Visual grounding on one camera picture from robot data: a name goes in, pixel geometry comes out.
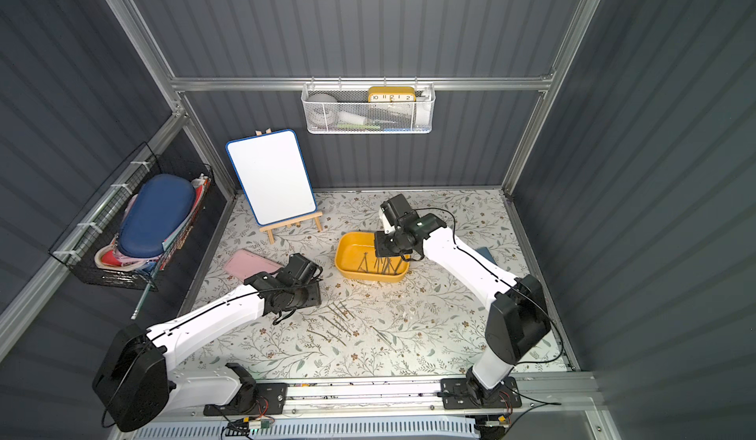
white mesh basket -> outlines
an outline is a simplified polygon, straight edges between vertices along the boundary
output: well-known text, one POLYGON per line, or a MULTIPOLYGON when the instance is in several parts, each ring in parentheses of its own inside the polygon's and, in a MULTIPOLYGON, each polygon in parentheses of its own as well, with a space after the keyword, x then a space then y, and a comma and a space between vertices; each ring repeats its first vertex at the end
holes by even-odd
POLYGON ((415 87, 416 102, 368 104, 365 85, 306 83, 302 88, 307 130, 317 134, 428 133, 433 119, 433 84, 415 87), (326 94, 336 102, 309 98, 326 94))

yellow plastic tub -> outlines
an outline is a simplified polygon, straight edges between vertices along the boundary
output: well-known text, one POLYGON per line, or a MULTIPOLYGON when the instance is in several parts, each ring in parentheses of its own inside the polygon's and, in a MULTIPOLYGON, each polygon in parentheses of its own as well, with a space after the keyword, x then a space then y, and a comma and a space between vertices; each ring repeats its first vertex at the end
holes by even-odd
POLYGON ((402 261, 399 256, 376 258, 373 234, 353 231, 339 240, 339 247, 335 251, 335 267, 349 279, 398 283, 407 275, 410 263, 402 261))

blue book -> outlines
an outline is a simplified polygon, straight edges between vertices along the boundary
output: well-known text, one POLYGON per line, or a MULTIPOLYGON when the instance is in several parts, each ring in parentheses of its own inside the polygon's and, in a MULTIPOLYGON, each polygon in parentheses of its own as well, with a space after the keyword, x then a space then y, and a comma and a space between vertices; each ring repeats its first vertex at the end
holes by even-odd
POLYGON ((477 248, 476 251, 478 253, 480 253, 483 258, 486 258, 488 261, 490 261, 490 262, 492 262, 492 263, 494 263, 496 265, 496 261, 494 260, 494 256, 491 255, 491 251, 487 247, 481 246, 480 248, 477 248))

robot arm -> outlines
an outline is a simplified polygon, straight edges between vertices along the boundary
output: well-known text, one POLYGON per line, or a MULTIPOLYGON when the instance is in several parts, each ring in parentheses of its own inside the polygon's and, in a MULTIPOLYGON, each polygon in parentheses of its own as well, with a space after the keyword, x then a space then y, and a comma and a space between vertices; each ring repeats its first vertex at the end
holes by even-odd
POLYGON ((146 330, 135 324, 126 327, 116 334, 100 365, 94 392, 123 432, 181 407, 213 405, 229 414, 251 409, 258 397, 256 383, 240 365, 199 373, 175 368, 206 343, 262 315, 273 312, 282 321, 283 312, 320 304, 322 271, 297 253, 274 275, 258 273, 193 312, 146 330))
POLYGON ((496 391, 521 357, 550 330, 541 283, 519 278, 480 256, 433 214, 420 217, 402 194, 381 204, 384 230, 377 231, 376 256, 412 252, 457 277, 488 310, 486 349, 467 373, 469 394, 478 403, 496 391))

aluminum frame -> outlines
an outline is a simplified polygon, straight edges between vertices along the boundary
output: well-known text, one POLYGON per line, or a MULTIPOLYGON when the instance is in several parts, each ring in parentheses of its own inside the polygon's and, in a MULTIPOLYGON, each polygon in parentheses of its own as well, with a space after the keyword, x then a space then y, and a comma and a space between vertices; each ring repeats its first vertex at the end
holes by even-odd
POLYGON ((609 410, 586 410, 585 416, 595 440, 620 440, 619 431, 609 410))
POLYGON ((200 287, 202 287, 202 283, 205 280, 205 275, 207 275, 207 271, 210 268, 210 263, 213 262, 215 250, 218 248, 219 243, 221 243, 221 238, 223 237, 226 225, 228 225, 228 220, 232 217, 233 206, 236 205, 236 199, 238 196, 239 194, 233 196, 233 199, 226 202, 221 218, 218 220, 218 225, 215 226, 215 231, 213 231, 213 236, 210 237, 210 243, 207 245, 205 255, 202 257, 200 266, 197 268, 194 275, 194 280, 189 286, 186 296, 184 296, 184 302, 179 308, 176 317, 181 317, 182 315, 191 312, 192 305, 194 305, 196 296, 200 292, 200 287))
MULTIPOLYGON (((283 79, 260 79, 260 78, 176 78, 171 70, 168 61, 163 55, 162 51, 158 47, 155 38, 152 36, 150 30, 146 26, 144 18, 141 16, 133 0, 106 0, 116 15, 121 27, 125 30, 129 40, 137 49, 137 53, 145 63, 150 75, 155 80, 161 94, 164 96, 166 102, 171 106, 173 110, 177 110, 181 116, 183 116, 184 108, 192 115, 193 119, 190 123, 184 126, 184 131, 190 138, 197 152, 200 154, 203 160, 216 169, 216 180, 219 183, 221 189, 224 189, 226 197, 228 199, 233 198, 233 180, 228 175, 228 171, 223 166, 222 161, 219 159, 219 155, 213 147, 212 141, 209 139, 209 135, 203 128, 203 125, 199 121, 196 113, 191 107, 191 103, 186 97, 182 97, 178 92, 180 91, 212 91, 212 90, 241 90, 241 91, 287 91, 287 90, 299 90, 304 82, 312 82, 314 78, 283 78, 283 79)), ((530 153, 532 152, 535 141, 538 138, 539 133, 543 128, 551 108, 554 104, 556 97, 560 92, 560 88, 563 85, 565 77, 569 72, 572 62, 580 47, 581 41, 585 36, 588 26, 591 23, 593 14, 596 12, 600 0, 580 0, 578 8, 572 18, 565 38, 560 46, 560 51, 556 56, 553 66, 553 76, 539 77, 539 78, 378 78, 378 79, 318 79, 327 82, 335 82, 345 84, 346 81, 372 81, 372 83, 380 83, 391 81, 394 83, 417 83, 417 82, 434 82, 437 90, 459 90, 459 91, 479 91, 479 90, 500 90, 500 91, 541 91, 543 95, 534 107, 533 114, 528 121, 528 125, 521 136, 519 145, 515 152, 515 156, 510 163, 510 167, 507 170, 502 188, 508 195, 515 189, 517 180, 522 174, 524 164, 527 161, 530 153)), ((160 150, 160 147, 155 146, 154 149, 160 150)), ((540 273, 540 269, 537 268, 537 262, 532 255, 532 249, 530 249, 527 243, 527 238, 524 236, 524 229, 522 228, 522 222, 519 221, 519 217, 516 215, 514 205, 510 202, 507 206, 507 211, 510 212, 510 218, 515 226, 515 233, 518 234, 521 244, 523 245, 523 254, 526 253, 525 247, 527 247, 528 256, 526 256, 526 262, 531 268, 531 271, 543 279, 540 273)), ((67 275, 67 270, 58 265, 57 268, 49 267, 46 263, 43 266, 35 278, 30 281, 24 288, 22 294, 19 294, 19 299, 22 295, 26 299, 26 303, 23 304, 23 312, 18 312, 16 306, 16 300, 11 303, 11 306, 3 312, 0 316, 0 359, 7 353, 7 350, 13 346, 14 342, 18 339, 23 330, 28 327, 28 323, 31 323, 34 316, 41 310, 47 299, 52 296, 55 289, 60 285, 63 277, 67 275), (20 330, 20 332, 13 332, 11 330, 17 330, 18 323, 23 326, 26 323, 26 327, 20 330)), ((553 302, 550 295, 547 296, 547 303, 550 305, 549 310, 554 311, 553 302)), ((574 353, 569 346, 567 339, 565 342, 565 350, 568 352, 568 357, 571 358, 571 362, 576 368, 577 361, 574 359, 574 353)), ((598 388, 593 380, 593 376, 590 373, 528 373, 526 377, 520 378, 519 375, 515 375, 519 379, 521 390, 527 395, 533 395, 533 397, 547 400, 549 397, 564 398, 570 395, 570 393, 578 392, 579 397, 587 398, 587 404, 578 408, 579 403, 574 403, 566 406, 547 406, 542 410, 566 410, 575 407, 577 410, 589 411, 600 407, 598 412, 603 412, 603 399, 598 391, 598 388)), ((428 377, 422 377, 424 381, 428 381, 428 377)), ((400 378, 386 378, 386 382, 393 383, 400 378)), ((381 378, 365 378, 370 382, 379 382, 381 378)), ((407 378, 401 378, 402 381, 407 381, 407 378)), ((293 379, 287 380, 288 382, 299 383, 308 382, 313 383, 314 379, 293 379)), ((345 379, 338 379, 338 382, 344 382, 345 379)), ((405 410, 399 410, 392 407, 381 407, 380 413, 372 413, 373 415, 396 415, 398 412, 406 412, 405 410)), ((434 405, 429 405, 425 409, 425 412, 439 414, 434 405)), ((309 415, 315 416, 336 416, 332 415, 332 410, 323 410, 320 407, 313 408, 309 415)), ((458 411, 459 414, 467 414, 466 411, 458 411)), ((483 412, 478 410, 476 414, 482 414, 483 412)), ((354 415, 364 416, 368 413, 364 410, 356 412, 354 415)), ((186 413, 187 418, 182 420, 201 420, 196 416, 193 418, 191 412, 186 413)), ((339 410, 338 416, 344 416, 344 412, 339 410)), ((606 422, 606 416, 604 414, 598 414, 595 416, 595 421, 601 420, 606 422)))
POLYGON ((565 38, 562 40, 559 52, 554 59, 552 85, 548 91, 535 104, 533 114, 517 145, 509 168, 506 170, 501 187, 507 196, 512 196, 517 181, 522 175, 524 165, 528 161, 538 135, 541 134, 543 124, 549 117, 549 113, 559 96, 565 78, 578 54, 578 49, 585 38, 588 27, 591 25, 593 15, 599 7, 601 0, 580 0, 575 10, 572 21, 569 24, 565 38))
POLYGON ((495 190, 500 191, 499 186, 397 186, 386 188, 313 188, 312 192, 419 192, 421 190, 495 190))
POLYGON ((551 77, 481 77, 481 78, 233 78, 177 77, 170 84, 175 91, 301 91, 307 83, 331 87, 376 84, 433 84, 437 91, 548 91, 551 77))
MULTIPOLYGON (((543 401, 558 401, 562 405, 546 405, 539 411, 586 411, 605 410, 604 397, 599 391, 591 372, 577 373, 513 373, 520 392, 543 401)), ((415 377, 355 377, 326 379, 270 379, 266 382, 285 382, 289 385, 283 414, 286 418, 325 417, 380 417, 380 416, 433 416, 433 415, 484 415, 500 414, 502 409, 444 410, 443 401, 434 395, 441 388, 441 379, 459 378, 464 375, 435 375, 415 377)), ((514 411, 522 413, 530 407, 523 400, 523 407, 514 411)), ((207 421, 201 409, 188 407, 157 416, 155 422, 182 420, 207 421)))
MULTIPOLYGON (((152 151, 156 154, 163 152, 171 141, 173 141, 176 134, 182 130, 186 121, 187 116, 183 110, 172 114, 163 126, 160 127, 155 136, 147 143, 152 151)), ((107 201, 118 191, 118 184, 126 183, 128 178, 142 165, 137 162, 146 161, 150 155, 151 151, 149 149, 144 148, 141 150, 134 157, 134 162, 129 164, 116 177, 114 185, 109 186, 105 190, 98 202, 82 218, 82 221, 89 221, 94 215, 97 215, 105 207, 107 201)), ((85 227, 74 227, 58 248, 63 250, 72 248, 84 234, 84 231, 85 227)), ((13 348, 16 341, 29 328, 29 325, 34 321, 37 314, 43 310, 44 305, 47 304, 69 274, 68 268, 51 256, 5 308, 5 311, 0 314, 0 361, 5 358, 5 355, 13 348)))
POLYGON ((184 128, 184 133, 189 137, 196 151, 204 162, 213 167, 215 182, 222 190, 226 199, 232 199, 235 185, 228 170, 223 165, 207 131, 204 129, 194 110, 187 107, 185 97, 173 90, 171 80, 175 77, 173 70, 152 35, 145 19, 139 12, 134 0, 105 0, 110 10, 113 11, 118 23, 126 33, 129 41, 136 49, 142 62, 145 64, 152 79, 155 80, 165 102, 173 110, 188 110, 191 114, 192 123, 184 128))
POLYGON ((541 267, 538 265, 538 260, 535 258, 535 252, 533 251, 533 247, 530 245, 528 235, 524 231, 523 221, 519 218, 517 208, 515 208, 515 202, 513 202, 511 199, 508 199, 504 195, 504 193, 502 193, 501 198, 504 200, 504 208, 506 209, 506 214, 510 218, 512 230, 514 230, 517 242, 520 245, 520 249, 523 251, 524 262, 526 265, 528 265, 530 274, 535 276, 541 283, 543 283, 543 295, 546 299, 546 310, 553 318, 553 321, 556 323, 556 328, 557 330, 559 330, 560 335, 562 336, 562 345, 564 346, 567 360, 569 361, 569 366, 572 367, 573 370, 579 371, 580 363, 578 362, 578 358, 574 355, 574 350, 572 349, 569 338, 565 333, 565 328, 562 325, 562 320, 560 319, 559 313, 556 311, 556 306, 554 305, 553 298, 551 297, 551 292, 549 291, 549 285, 543 279, 541 267))

